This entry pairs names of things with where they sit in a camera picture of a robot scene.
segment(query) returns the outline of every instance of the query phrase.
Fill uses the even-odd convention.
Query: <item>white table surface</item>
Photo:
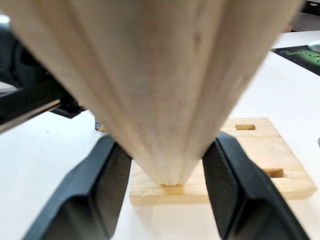
[[[274,47],[305,45],[320,31],[283,33]],[[269,53],[230,117],[268,117],[320,187],[320,77]],[[94,117],[46,112],[0,135],[0,239],[20,239],[63,177],[102,136]],[[288,202],[320,238],[320,193]],[[128,191],[113,240],[219,240],[209,204],[135,206]]]

